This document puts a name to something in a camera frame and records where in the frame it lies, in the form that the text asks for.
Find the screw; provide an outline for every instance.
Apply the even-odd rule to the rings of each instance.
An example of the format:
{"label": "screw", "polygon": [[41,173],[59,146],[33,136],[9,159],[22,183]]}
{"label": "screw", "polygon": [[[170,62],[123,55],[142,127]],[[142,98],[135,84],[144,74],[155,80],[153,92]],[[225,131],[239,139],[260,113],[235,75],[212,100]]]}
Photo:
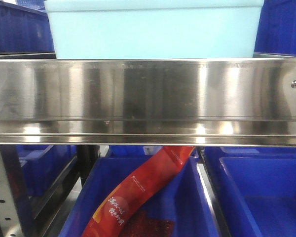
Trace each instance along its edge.
{"label": "screw", "polygon": [[296,88],[296,80],[292,81],[291,87]]}

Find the storage bin rim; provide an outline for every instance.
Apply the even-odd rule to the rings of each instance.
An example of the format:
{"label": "storage bin rim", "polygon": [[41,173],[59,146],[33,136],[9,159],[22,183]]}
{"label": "storage bin rim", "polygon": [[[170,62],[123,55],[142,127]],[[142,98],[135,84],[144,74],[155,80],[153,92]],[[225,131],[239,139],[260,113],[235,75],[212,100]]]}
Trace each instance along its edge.
{"label": "storage bin rim", "polygon": [[264,0],[46,0],[47,12],[262,7]]}

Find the metal shelving rack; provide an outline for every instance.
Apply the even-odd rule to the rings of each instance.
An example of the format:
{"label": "metal shelving rack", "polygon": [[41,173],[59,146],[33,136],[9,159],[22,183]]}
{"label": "metal shelving rack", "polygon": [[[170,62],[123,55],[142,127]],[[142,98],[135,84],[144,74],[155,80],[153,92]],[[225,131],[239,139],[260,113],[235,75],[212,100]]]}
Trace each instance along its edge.
{"label": "metal shelving rack", "polygon": [[[0,56],[0,228],[5,237],[42,236],[46,214],[39,224],[36,220],[50,203],[42,198],[31,214],[12,144],[83,145],[78,162],[67,166],[52,190],[68,174],[66,190],[79,173],[83,180],[87,177],[94,144],[296,146],[294,57],[20,59],[24,57]],[[202,166],[200,176],[210,190]],[[46,195],[47,200],[53,197]],[[217,213],[215,196],[208,195]]]}

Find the red snack package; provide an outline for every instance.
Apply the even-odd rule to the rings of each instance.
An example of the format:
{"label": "red snack package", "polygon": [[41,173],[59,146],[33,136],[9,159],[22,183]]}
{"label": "red snack package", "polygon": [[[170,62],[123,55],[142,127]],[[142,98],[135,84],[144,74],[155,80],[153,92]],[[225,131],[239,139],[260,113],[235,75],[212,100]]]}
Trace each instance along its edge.
{"label": "red snack package", "polygon": [[106,197],[81,237],[118,237],[130,217],[181,171],[193,150],[163,147]]}
{"label": "red snack package", "polygon": [[119,237],[170,237],[174,222],[147,217],[147,212],[138,210],[126,223]]}

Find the stainless steel shelf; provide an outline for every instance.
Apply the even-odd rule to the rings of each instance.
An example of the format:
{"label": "stainless steel shelf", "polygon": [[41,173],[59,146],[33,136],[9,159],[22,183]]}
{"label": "stainless steel shelf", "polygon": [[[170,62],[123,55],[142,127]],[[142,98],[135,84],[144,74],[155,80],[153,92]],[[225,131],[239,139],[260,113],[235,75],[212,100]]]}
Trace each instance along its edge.
{"label": "stainless steel shelf", "polygon": [[296,146],[296,58],[0,60],[0,144]]}

